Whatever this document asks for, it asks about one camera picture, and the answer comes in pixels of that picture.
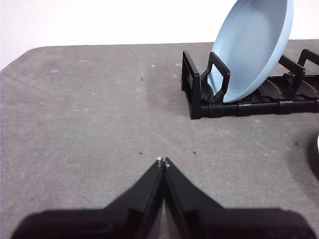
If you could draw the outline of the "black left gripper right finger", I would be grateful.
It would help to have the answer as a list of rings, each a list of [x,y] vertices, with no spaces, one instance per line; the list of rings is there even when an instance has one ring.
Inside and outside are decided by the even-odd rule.
[[[225,208],[165,158],[165,202],[182,239],[315,239],[299,213],[279,208]]]

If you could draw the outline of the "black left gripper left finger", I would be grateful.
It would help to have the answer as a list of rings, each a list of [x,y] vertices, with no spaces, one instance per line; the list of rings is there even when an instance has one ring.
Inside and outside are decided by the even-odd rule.
[[[146,239],[162,206],[161,158],[102,209],[48,210],[25,217],[13,239]]]

